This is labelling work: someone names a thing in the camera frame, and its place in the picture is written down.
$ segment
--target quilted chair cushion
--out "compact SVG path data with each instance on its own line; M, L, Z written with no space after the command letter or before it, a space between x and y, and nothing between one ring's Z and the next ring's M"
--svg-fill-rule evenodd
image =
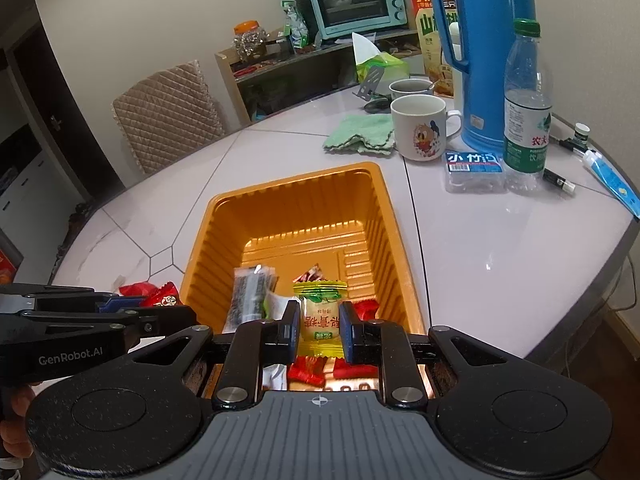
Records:
M136 83L112 109L145 174L226 136L197 60Z

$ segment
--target white mug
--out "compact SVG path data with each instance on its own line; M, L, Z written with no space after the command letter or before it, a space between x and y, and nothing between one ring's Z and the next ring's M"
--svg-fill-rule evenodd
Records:
M447 136L447 119L460 117L460 127ZM447 140L462 130L462 112L450 110L447 104L433 95L407 95L391 103L396 148L411 160L440 158L447 148Z
M391 99L398 99L405 95L424 94L433 95L433 89L436 83L432 83L428 79L414 78L414 79L400 79L393 81L389 85L391 90Z

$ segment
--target white marble tabletop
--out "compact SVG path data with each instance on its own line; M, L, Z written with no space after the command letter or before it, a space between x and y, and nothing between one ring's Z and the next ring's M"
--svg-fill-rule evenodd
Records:
M452 326L518 356L538 351L544 358L559 348L629 250L637 227L628 211L580 158L557 145L549 147L547 167L578 185L573 197L553 188L535 198L449 194L440 161L325 153L324 139L345 115L363 114L363 104L351 89L307 102L126 190L88 221L53 283L104 291L147 279L179 286L217 194L373 160L385 178L425 323ZM559 121L553 128L557 136L571 134Z

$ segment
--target gray cup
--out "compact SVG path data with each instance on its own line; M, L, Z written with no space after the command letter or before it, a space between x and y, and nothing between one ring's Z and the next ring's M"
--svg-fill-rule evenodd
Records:
M391 100L398 99L405 95L433 95L436 83L432 83L426 78L401 79L389 85L391 90Z

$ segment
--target toothpaste tube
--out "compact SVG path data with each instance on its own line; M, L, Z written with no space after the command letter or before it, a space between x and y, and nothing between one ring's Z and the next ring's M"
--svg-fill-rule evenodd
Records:
M582 163L629 209L633 216L640 219L640 200L626 182L604 161L601 154L588 150L582 157Z

